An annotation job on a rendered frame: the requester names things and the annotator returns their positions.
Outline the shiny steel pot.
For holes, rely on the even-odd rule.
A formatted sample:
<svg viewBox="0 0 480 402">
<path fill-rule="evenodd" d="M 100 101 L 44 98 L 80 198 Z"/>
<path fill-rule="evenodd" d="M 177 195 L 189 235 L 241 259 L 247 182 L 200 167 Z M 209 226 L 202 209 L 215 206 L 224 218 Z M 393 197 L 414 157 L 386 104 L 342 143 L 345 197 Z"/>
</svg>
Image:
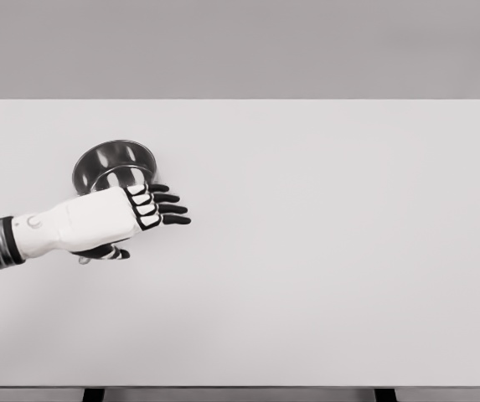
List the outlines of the shiny steel pot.
<svg viewBox="0 0 480 402">
<path fill-rule="evenodd" d="M 152 152 L 129 140 L 102 142 L 86 151 L 76 162 L 72 183 L 77 198 L 114 187 L 153 183 L 157 163 Z M 84 264 L 88 259 L 80 258 Z"/>
</svg>

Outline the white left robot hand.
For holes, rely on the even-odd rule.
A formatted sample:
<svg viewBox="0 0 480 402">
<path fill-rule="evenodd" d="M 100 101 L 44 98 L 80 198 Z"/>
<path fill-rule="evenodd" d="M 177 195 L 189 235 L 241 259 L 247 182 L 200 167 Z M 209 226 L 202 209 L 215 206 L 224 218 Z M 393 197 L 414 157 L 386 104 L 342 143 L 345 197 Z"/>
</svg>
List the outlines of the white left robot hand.
<svg viewBox="0 0 480 402">
<path fill-rule="evenodd" d="M 164 184 L 114 187 L 63 202 L 56 208 L 56 245 L 88 260 L 127 260 L 117 244 L 163 225 L 188 225 L 188 209 Z"/>
</svg>

